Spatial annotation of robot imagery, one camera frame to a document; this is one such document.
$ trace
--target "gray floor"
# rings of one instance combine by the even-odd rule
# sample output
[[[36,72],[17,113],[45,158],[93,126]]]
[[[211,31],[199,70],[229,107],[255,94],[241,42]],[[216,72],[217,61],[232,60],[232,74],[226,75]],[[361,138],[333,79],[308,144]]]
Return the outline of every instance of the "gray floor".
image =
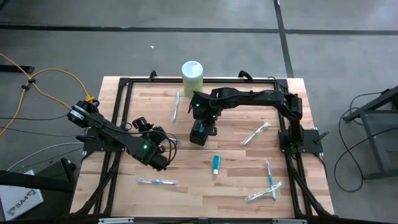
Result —
[[[398,2],[393,0],[280,0],[286,29],[398,29]],[[11,1],[0,21],[8,23],[78,26],[233,27],[277,28],[272,0],[118,0],[118,1]],[[290,57],[297,78],[304,78],[316,126],[330,134],[322,141],[328,182],[341,217],[397,222],[398,178],[365,182],[355,193],[342,191],[333,178],[333,166],[344,147],[338,119],[351,99],[398,84],[398,36],[288,35]],[[105,75],[178,75],[187,60],[201,62],[205,75],[235,77],[246,70],[255,77],[286,77],[278,34],[195,34],[139,32],[44,32],[0,30],[0,52],[36,70],[57,67],[78,75],[92,95],[98,95]],[[61,73],[46,73],[38,85],[69,105],[84,97],[78,84]],[[12,116],[25,76],[1,74],[1,116]],[[370,100],[364,97],[356,106]],[[63,106],[31,90],[20,117],[47,118],[66,114]],[[343,124],[349,146],[366,137],[362,127]],[[67,120],[16,121],[12,128],[53,134],[81,130]],[[7,131],[0,139],[0,169],[52,144],[75,141]],[[25,166],[77,148],[47,151]],[[377,170],[368,143],[354,154],[364,173]],[[80,152],[68,155],[79,164]],[[39,171],[48,162],[30,168]],[[338,167],[346,188],[359,184],[359,172],[346,157]]]

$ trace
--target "wooden table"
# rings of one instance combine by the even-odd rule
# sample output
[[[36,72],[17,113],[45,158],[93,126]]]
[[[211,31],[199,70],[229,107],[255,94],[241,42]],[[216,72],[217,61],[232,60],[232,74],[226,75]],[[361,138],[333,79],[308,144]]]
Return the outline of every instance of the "wooden table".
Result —
[[[120,77],[104,77],[98,99],[99,111],[111,120]],[[303,99],[305,129],[313,128],[310,105],[304,81],[301,78],[287,79],[289,91]],[[268,84],[205,83],[204,92],[223,86],[241,91],[273,89]],[[284,155],[280,152],[277,131],[277,110],[270,106],[239,106],[224,110],[218,118],[217,136],[209,136],[201,147],[189,141],[194,119],[188,114],[190,100],[183,96],[182,83],[135,83],[130,102],[128,122],[144,116],[150,123],[162,126],[182,141],[177,156],[166,171],[157,172],[137,162],[127,153],[122,154],[116,185],[112,216],[124,217],[248,217],[292,218],[294,217],[289,180]],[[181,92],[177,121],[171,123],[175,93]],[[120,123],[122,109],[119,112]],[[272,126],[253,139],[246,147],[239,142],[247,139],[264,122]],[[214,155],[222,158],[220,173],[212,174]],[[77,211],[88,200],[100,179],[103,152],[95,152],[84,160],[78,179],[71,212]],[[274,182],[283,186],[277,190],[277,201],[271,196],[257,199],[249,205],[244,197],[269,187],[264,159],[271,165]],[[319,158],[303,154],[307,184],[314,196],[333,213],[328,184]],[[139,184],[138,178],[176,180],[176,186]],[[104,209],[108,197],[103,197]],[[304,210],[303,197],[298,190],[300,208]]]

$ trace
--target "white cable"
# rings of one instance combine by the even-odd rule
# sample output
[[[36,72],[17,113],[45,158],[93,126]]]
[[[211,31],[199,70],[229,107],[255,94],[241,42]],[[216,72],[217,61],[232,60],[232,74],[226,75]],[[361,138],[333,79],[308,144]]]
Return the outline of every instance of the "white cable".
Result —
[[[41,150],[39,150],[39,151],[37,151],[37,152],[35,152],[35,153],[33,153],[33,154],[27,156],[26,158],[23,158],[23,159],[21,159],[20,161],[16,162],[14,165],[10,166],[10,168],[8,168],[7,171],[10,171],[14,166],[20,164],[21,162],[24,162],[25,160],[29,159],[30,157],[36,155],[36,154],[39,153],[39,152],[42,152],[42,151],[44,151],[44,150],[51,149],[51,148],[54,148],[54,147],[66,146],[66,145],[70,145],[70,144],[84,144],[84,143],[82,143],[82,142],[67,142],[67,143],[56,144],[56,145],[53,145],[53,146],[45,147],[44,149],[41,149]]]

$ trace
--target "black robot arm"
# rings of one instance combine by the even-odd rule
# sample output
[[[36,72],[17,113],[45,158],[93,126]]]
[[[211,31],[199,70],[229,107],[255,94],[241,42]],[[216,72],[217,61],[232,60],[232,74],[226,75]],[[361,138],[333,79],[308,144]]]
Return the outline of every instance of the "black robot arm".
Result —
[[[223,109],[239,105],[273,106],[281,115],[290,121],[289,138],[291,143],[300,145],[303,141],[302,99],[291,93],[274,90],[239,91],[235,88],[217,88],[211,94],[194,92],[189,111],[193,111],[195,124],[191,130],[190,140],[203,146],[207,135],[216,136],[215,121]]]
[[[67,114],[68,119],[79,127],[90,127],[96,133],[95,139],[87,136],[81,141],[99,141],[104,147],[126,148],[128,154],[137,159],[144,165],[150,165],[154,169],[166,170],[169,160],[161,155],[164,148],[159,147],[161,141],[166,137],[161,127],[152,128],[144,118],[133,121],[139,132],[144,132],[141,137],[131,136],[128,132],[109,122],[98,111],[96,106],[87,101],[79,101],[72,106],[72,110]]]

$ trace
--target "blue toothbrush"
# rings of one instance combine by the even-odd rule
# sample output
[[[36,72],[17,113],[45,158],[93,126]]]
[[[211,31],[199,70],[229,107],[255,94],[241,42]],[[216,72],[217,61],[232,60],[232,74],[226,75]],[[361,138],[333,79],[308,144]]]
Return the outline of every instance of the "blue toothbrush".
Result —
[[[264,159],[264,160],[266,161],[266,167],[267,167],[267,170],[268,170],[269,183],[271,185],[271,189],[273,189],[274,188],[274,181],[272,181],[271,169],[269,168],[269,163],[268,163],[267,159]],[[272,192],[272,199],[274,201],[276,201],[276,193],[275,193],[275,191]]]

